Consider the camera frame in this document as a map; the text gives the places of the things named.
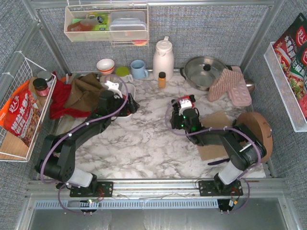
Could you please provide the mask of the brown cardboard square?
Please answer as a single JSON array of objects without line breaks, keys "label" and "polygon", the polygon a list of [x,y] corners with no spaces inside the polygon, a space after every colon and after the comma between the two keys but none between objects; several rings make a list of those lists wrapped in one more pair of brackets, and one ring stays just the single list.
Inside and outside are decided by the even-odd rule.
[{"label": "brown cardboard square", "polygon": [[206,128],[224,128],[232,125],[232,121],[223,111],[219,111],[202,118],[201,123]]}]

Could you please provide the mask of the pink striped cloth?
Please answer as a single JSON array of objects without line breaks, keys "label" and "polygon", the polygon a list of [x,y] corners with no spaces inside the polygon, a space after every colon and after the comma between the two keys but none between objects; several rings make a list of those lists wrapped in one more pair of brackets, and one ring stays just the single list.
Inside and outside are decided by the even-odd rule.
[{"label": "pink striped cloth", "polygon": [[218,100],[223,93],[231,90],[240,80],[244,78],[240,72],[224,69],[218,79],[216,79],[209,88],[208,101],[214,102]]}]

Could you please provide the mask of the red coffee capsule cluster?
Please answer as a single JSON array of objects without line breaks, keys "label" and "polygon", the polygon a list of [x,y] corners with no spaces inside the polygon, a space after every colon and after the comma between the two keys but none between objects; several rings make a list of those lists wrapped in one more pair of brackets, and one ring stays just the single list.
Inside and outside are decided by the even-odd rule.
[{"label": "red coffee capsule cluster", "polygon": [[184,97],[181,97],[180,99],[182,99],[182,100],[190,100],[190,96],[189,96],[189,95],[186,95],[186,96],[184,96]]}]

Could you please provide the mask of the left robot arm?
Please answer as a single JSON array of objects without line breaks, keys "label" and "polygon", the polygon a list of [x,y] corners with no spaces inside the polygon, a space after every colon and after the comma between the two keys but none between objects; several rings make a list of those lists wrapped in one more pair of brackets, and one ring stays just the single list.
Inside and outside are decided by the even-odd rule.
[{"label": "left robot arm", "polygon": [[92,137],[102,133],[113,117],[123,117],[137,112],[139,104],[131,93],[119,96],[110,90],[100,93],[98,105],[84,122],[61,135],[48,135],[43,141],[35,170],[63,183],[80,187],[93,187],[94,175],[76,168],[76,150]]}]

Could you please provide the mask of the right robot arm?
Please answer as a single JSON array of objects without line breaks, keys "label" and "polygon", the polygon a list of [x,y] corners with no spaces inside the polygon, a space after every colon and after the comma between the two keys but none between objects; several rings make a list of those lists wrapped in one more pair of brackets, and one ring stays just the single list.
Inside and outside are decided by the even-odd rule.
[{"label": "right robot arm", "polygon": [[200,122],[196,108],[188,108],[183,112],[173,108],[170,124],[171,129],[183,129],[185,136],[197,146],[224,147],[229,162],[214,177],[214,185],[219,190],[233,184],[248,168],[259,164],[267,155],[265,146],[243,123],[232,127],[205,128]]}]

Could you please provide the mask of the black coffee capsule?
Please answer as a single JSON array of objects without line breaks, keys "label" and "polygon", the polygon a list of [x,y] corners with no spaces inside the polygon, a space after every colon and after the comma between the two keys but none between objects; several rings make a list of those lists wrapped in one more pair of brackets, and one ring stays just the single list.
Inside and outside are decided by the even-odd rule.
[{"label": "black coffee capsule", "polygon": [[176,99],[172,99],[171,100],[171,104],[173,107],[176,107],[177,106],[177,100]]},{"label": "black coffee capsule", "polygon": [[196,102],[195,96],[194,96],[193,94],[191,94],[191,95],[189,96],[189,99],[190,99],[190,101],[191,101],[192,103],[195,103],[195,102]]}]

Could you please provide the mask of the white mesh basket right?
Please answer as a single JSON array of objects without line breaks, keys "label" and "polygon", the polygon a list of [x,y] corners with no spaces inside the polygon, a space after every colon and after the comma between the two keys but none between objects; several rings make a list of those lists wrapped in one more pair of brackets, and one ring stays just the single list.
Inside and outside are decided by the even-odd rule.
[{"label": "white mesh basket right", "polygon": [[274,42],[270,42],[270,44],[268,45],[268,48],[263,55],[264,59],[275,82],[275,85],[283,102],[283,105],[286,109],[294,132],[306,132],[307,121],[287,81],[285,73],[283,72],[283,69],[279,64],[278,58],[273,49],[273,44]]}]

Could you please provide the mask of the green lidded white cup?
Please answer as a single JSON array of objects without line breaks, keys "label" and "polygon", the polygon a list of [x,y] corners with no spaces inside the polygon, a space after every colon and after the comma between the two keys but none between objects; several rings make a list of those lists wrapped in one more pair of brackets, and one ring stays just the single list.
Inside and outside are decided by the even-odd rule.
[{"label": "green lidded white cup", "polygon": [[116,75],[119,76],[125,83],[133,82],[133,77],[130,74],[130,71],[125,66],[120,66],[115,71]]}]

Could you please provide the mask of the blue mug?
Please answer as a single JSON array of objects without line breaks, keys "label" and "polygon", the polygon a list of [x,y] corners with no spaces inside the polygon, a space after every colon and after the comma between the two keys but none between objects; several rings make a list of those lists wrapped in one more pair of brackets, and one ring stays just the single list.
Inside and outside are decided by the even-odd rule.
[{"label": "blue mug", "polygon": [[134,60],[130,65],[132,77],[136,80],[149,77],[149,72],[146,69],[145,62],[142,60]]}]

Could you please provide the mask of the brown cardboard sheet right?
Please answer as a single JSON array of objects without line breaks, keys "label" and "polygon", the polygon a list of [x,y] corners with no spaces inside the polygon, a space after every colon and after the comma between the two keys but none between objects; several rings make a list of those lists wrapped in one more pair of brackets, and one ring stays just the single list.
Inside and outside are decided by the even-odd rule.
[{"label": "brown cardboard sheet right", "polygon": [[197,146],[197,149],[202,161],[228,156],[225,148],[219,145]]}]

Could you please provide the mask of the orange spice bottle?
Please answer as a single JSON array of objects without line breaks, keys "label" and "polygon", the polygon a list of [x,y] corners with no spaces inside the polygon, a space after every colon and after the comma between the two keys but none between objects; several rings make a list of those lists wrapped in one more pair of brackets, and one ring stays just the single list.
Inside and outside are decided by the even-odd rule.
[{"label": "orange spice bottle", "polygon": [[165,72],[159,72],[158,74],[158,87],[159,88],[165,88],[166,85],[166,73]]}]

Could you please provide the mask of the white orange striped bowl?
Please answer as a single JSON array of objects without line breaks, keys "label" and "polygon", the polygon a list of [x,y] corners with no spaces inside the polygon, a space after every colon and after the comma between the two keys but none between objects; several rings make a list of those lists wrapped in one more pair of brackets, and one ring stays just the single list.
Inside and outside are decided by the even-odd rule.
[{"label": "white orange striped bowl", "polygon": [[96,68],[104,75],[111,74],[115,69],[115,62],[112,59],[104,58],[97,62]]}]

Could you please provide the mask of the brown cloth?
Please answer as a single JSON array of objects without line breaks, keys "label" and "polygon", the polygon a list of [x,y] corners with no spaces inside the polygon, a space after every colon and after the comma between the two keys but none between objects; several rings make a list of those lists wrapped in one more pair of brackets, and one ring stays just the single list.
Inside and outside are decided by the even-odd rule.
[{"label": "brown cloth", "polygon": [[70,95],[64,107],[82,112],[91,112],[95,109],[99,102],[100,93],[105,90],[96,77],[95,73],[89,73],[74,79],[71,83]]}]

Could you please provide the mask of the steel pot with glass lid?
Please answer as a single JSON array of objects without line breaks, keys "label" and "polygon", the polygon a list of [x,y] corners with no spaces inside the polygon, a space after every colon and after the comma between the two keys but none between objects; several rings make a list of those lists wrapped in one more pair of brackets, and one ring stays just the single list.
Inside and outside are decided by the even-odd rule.
[{"label": "steel pot with glass lid", "polygon": [[206,92],[224,69],[233,70],[217,58],[201,56],[190,59],[179,71],[191,87]]}]

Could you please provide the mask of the white thermos jug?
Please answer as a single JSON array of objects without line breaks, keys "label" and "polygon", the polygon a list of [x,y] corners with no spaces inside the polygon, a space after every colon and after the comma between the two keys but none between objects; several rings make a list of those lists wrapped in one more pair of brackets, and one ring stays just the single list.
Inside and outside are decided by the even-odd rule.
[{"label": "white thermos jug", "polygon": [[174,54],[173,46],[169,41],[169,37],[165,36],[163,40],[156,43],[155,53],[153,56],[153,77],[158,80],[159,73],[166,74],[165,81],[172,79],[174,73]]}]

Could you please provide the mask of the pink egg tray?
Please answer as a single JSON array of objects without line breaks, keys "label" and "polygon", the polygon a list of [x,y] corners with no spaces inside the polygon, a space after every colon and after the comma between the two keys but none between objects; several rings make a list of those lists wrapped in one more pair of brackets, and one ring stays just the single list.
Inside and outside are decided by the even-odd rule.
[{"label": "pink egg tray", "polygon": [[227,94],[234,106],[246,107],[252,104],[252,99],[244,78],[234,88],[229,90]]}]

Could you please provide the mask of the pink yellow sponge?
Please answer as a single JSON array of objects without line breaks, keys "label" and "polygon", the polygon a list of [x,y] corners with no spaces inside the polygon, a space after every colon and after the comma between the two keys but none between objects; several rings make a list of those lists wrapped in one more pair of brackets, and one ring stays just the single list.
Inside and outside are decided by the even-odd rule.
[{"label": "pink yellow sponge", "polygon": [[132,41],[132,44],[134,46],[145,46],[145,45],[147,45],[147,43],[148,43],[148,40],[134,40],[134,41]]}]

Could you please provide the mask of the round wooden board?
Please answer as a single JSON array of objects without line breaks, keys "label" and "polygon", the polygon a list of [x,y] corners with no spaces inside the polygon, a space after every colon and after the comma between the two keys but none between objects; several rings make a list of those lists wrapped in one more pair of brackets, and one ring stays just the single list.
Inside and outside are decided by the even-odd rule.
[{"label": "round wooden board", "polygon": [[267,162],[273,150],[272,129],[267,120],[258,112],[244,112],[237,118],[237,122],[245,124],[264,145],[267,154],[261,163]]}]

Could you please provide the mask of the steel cup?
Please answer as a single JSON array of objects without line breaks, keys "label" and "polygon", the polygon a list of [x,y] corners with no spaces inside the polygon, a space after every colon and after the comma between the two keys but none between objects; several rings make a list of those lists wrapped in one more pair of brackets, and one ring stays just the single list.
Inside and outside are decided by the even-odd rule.
[{"label": "steel cup", "polygon": [[256,88],[255,82],[252,79],[246,78],[245,83],[246,83],[246,86],[247,86],[249,93],[253,93],[255,88]]}]

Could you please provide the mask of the red cloth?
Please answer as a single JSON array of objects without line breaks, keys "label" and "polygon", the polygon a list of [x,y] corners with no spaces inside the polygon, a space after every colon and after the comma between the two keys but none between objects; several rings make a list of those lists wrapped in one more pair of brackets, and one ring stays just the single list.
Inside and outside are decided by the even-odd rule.
[{"label": "red cloth", "polygon": [[55,77],[55,80],[56,84],[51,96],[52,103],[49,108],[50,119],[55,120],[64,115],[70,115],[75,118],[89,116],[91,112],[84,112],[78,109],[64,107],[64,104],[68,100],[71,93],[72,86],[64,84],[62,81],[58,80],[57,77]]}]

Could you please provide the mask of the clear plastic container stack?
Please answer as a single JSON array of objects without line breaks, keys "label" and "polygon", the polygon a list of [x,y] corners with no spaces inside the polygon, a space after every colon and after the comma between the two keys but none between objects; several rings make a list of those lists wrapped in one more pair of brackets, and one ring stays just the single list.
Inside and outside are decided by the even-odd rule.
[{"label": "clear plastic container stack", "polygon": [[143,11],[114,11],[110,14],[110,36],[114,41],[147,38],[147,23]]}]

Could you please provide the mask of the green labelled packet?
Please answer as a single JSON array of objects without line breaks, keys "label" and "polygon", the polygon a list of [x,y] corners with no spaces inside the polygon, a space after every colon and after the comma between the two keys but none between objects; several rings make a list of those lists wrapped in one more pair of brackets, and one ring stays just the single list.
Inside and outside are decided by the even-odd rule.
[{"label": "green labelled packet", "polygon": [[98,18],[98,24],[92,29],[92,31],[108,31],[109,30],[109,13],[91,12],[86,15],[86,18],[93,19]]}]

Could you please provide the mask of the silver lid glass jar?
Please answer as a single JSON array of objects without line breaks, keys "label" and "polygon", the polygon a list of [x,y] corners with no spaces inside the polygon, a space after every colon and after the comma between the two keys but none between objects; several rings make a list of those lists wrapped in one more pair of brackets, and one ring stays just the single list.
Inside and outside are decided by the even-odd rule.
[{"label": "silver lid glass jar", "polygon": [[52,86],[53,76],[51,75],[50,72],[48,72],[46,70],[42,70],[42,71],[38,72],[37,77],[44,79],[47,82],[47,86],[49,88]]}]

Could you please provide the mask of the dark lid glass jar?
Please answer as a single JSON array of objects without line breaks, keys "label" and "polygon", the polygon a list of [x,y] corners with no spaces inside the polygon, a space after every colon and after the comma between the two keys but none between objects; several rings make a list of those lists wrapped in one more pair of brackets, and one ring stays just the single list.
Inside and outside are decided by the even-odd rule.
[{"label": "dark lid glass jar", "polygon": [[49,94],[49,87],[47,85],[47,82],[45,79],[42,78],[36,78],[33,81],[33,86],[35,88],[36,93],[40,96],[40,97],[45,97],[48,96]]}]

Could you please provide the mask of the orange liquid bottle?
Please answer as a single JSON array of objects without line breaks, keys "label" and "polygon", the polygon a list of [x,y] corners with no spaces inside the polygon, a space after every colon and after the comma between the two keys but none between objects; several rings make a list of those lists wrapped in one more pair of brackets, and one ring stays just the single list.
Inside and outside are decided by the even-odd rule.
[{"label": "orange liquid bottle", "polygon": [[91,31],[96,25],[98,21],[92,19],[83,19],[77,23],[71,24],[68,26],[68,32],[84,32],[84,31]]}]

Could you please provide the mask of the orange snack bag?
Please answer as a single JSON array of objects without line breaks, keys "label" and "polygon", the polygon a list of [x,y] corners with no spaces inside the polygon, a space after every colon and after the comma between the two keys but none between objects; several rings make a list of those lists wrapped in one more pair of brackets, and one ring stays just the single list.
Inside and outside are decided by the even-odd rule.
[{"label": "orange snack bag", "polygon": [[30,146],[39,126],[40,111],[35,108],[29,90],[30,81],[19,86],[0,111],[0,126]]}]

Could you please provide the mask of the red seasoning packet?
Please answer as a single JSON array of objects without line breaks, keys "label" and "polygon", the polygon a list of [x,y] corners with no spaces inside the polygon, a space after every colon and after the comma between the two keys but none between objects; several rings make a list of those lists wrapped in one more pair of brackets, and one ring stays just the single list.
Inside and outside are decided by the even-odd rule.
[{"label": "red seasoning packet", "polygon": [[299,13],[294,22],[273,44],[292,92],[304,118],[307,117],[307,19]]}]

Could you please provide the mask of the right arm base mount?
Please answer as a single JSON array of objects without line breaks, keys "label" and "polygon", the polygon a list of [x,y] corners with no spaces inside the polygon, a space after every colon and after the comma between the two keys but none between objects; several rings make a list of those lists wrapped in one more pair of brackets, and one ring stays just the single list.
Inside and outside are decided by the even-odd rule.
[{"label": "right arm base mount", "polygon": [[242,196],[243,189],[239,180],[234,180],[226,185],[218,177],[214,176],[212,180],[199,180],[198,190],[200,196]]}]

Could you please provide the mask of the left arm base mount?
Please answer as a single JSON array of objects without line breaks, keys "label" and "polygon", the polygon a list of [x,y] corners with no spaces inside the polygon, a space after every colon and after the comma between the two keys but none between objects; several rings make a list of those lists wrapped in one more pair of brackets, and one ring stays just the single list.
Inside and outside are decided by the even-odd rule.
[{"label": "left arm base mount", "polygon": [[96,185],[90,187],[75,187],[70,189],[70,197],[112,197],[113,182],[102,181],[97,182]]}]

